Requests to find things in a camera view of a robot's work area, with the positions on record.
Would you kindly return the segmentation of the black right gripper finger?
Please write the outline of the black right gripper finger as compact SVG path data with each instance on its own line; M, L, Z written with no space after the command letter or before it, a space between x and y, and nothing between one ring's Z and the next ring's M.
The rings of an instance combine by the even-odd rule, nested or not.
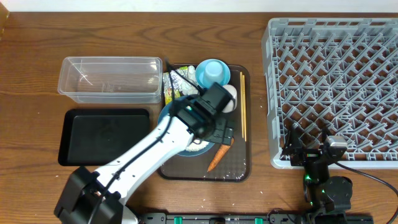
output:
M302 153L302 143L300 142L299 134L295 128L291 127L287 135L287 141L282 148L282 156L289 156L290 160L294 160L300 153Z
M331 136L331 132L327 126L322 128L322 144L320 146L321 149L328 149L330 143L328 142L328 136Z

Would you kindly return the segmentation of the white tissue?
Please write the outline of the white tissue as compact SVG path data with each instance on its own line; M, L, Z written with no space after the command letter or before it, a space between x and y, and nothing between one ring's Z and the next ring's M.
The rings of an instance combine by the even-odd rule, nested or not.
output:
M188 74L187 80L190 81L193 85L189 84L188 82L186 82L184 80L183 83L181 84L181 92L183 93L183 95L198 94L198 90L196 89L196 86L198 85L198 83L195 80L195 76Z

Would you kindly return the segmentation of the orange carrot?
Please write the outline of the orange carrot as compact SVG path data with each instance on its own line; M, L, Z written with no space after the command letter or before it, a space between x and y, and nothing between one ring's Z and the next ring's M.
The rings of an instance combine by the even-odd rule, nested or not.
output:
M210 162L210 165L207 168L207 172L211 172L220 163L224 155L228 152L228 150L233 144L234 144L234 138L232 138L230 145L222 144L219 147L217 153L215 154L213 160Z

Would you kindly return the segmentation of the foil snack wrapper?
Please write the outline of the foil snack wrapper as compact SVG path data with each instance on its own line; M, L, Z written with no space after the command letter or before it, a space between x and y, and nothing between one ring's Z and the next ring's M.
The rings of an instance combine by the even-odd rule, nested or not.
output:
M181 74L186 79L188 74L195 76L195 70L196 69L193 65L180 67L177 69L178 73ZM181 84L183 83L184 79L178 76L175 70L171 71L171 74L169 74L169 72L163 73L162 78L163 78L164 98L166 105L172 101L172 87L170 81L172 81L174 86L175 99L180 98L181 96L187 96L183 95L183 93L181 92Z

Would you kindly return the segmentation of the white rice pile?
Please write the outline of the white rice pile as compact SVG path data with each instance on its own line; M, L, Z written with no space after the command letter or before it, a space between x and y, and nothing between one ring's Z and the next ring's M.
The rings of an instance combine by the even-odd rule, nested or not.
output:
M197 152L207 147L208 144L209 142L207 141L196 139L185 150L188 152Z

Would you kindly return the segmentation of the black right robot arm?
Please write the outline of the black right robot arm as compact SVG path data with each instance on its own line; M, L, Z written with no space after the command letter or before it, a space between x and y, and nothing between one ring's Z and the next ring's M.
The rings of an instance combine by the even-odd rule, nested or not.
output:
M341 136L322 130L322 145L318 149L305 147L294 128L289 130L282 155L290 157L290 165L303 167L305 200L311 209L295 218L295 223L347 224L346 211L351 208L352 181L343 176L331 176L329 165L346 152L348 143Z

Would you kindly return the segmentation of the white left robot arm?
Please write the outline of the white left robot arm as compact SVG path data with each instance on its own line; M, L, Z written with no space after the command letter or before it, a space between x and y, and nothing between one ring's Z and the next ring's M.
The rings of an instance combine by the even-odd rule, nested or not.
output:
M230 145L234 123L225 100L187 96L169 103L157 127L130 150L90 172L77 168L55 206L62 223L138 223L126 203L153 172L194 140Z

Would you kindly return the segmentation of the grey dishwasher rack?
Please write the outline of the grey dishwasher rack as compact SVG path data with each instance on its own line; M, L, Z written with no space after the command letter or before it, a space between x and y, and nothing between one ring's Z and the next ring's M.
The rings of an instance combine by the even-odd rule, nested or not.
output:
M397 168L397 19L273 18L261 40L270 160L294 128L307 148L322 129L348 144L341 163Z

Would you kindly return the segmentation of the white cup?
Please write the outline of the white cup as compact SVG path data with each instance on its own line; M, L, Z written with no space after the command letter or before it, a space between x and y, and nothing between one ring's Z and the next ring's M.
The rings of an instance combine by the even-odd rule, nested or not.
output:
M224 113L230 113L234 111L237 107L237 90L234 86L232 85L224 85L223 88L228 91L231 99L224 108L223 112Z

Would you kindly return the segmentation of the light blue cup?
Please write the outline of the light blue cup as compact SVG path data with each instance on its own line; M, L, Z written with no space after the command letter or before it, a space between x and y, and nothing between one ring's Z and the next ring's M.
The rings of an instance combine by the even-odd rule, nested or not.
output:
M214 83L221 84L223 77L223 65L219 61L212 60L205 65L203 84L206 88Z

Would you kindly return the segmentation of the light blue bowl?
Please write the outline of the light blue bowl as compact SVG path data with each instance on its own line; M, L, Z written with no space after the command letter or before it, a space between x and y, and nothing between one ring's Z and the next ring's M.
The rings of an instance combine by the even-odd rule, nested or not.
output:
M230 72L230 69L229 69L229 67L227 66L227 64L225 64L223 61L218 60L218 59L208 59L208 60L202 61L202 62L196 67L196 70L195 70L195 78L196 78L196 81L197 81L197 83L199 84L199 86L202 87L202 88L206 88L206 87L204 86L204 84L203 84L203 73L204 73L204 70L205 70L205 65L206 65L209 61L212 61L212 60L219 61L219 62L223 65L223 75L224 75L224 77L223 77L223 81L222 81L222 83L221 83L220 85L221 85L221 86L227 85L227 84L229 83L229 81L230 81L231 72Z

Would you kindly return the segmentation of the brown serving tray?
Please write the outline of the brown serving tray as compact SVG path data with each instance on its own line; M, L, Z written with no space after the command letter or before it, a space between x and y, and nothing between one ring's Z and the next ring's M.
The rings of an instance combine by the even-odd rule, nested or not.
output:
M238 93L237 108L228 113L227 117L234 124L234 143L221 158L216 167L209 171L208 167L215 157L219 144L209 144L200 151L182 151L171 157L158 169L158 173L169 180L205 180L223 182L241 182L250 174L251 146L250 130L250 99L249 73L241 65L230 65L231 78L229 84L240 90L240 75L245 79L246 127L242 133L241 94Z

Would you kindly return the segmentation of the wooden chopstick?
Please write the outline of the wooden chopstick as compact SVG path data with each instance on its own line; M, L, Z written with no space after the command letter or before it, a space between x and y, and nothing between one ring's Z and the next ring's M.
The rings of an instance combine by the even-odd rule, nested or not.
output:
M242 138L244 139L244 113L243 113L243 83L242 83L242 79L243 79L243 73L242 71L240 71L239 73L239 90L240 90L240 108L241 108L241 134L242 134Z
M243 82L243 121L244 121L244 140L247 142L247 121L246 121L246 83L245 83L245 76L242 75L242 82Z

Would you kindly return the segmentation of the black rectangular tray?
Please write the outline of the black rectangular tray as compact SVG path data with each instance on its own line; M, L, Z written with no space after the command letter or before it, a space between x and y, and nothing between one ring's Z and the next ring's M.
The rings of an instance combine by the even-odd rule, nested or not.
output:
M150 132L145 109L72 109L65 113L58 152L61 166L103 166Z

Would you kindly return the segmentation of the clear plastic bin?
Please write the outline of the clear plastic bin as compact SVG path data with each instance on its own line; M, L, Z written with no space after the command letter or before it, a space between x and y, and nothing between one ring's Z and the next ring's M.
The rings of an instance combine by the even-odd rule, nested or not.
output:
M158 57L67 57L58 92L77 103L159 103L162 71Z

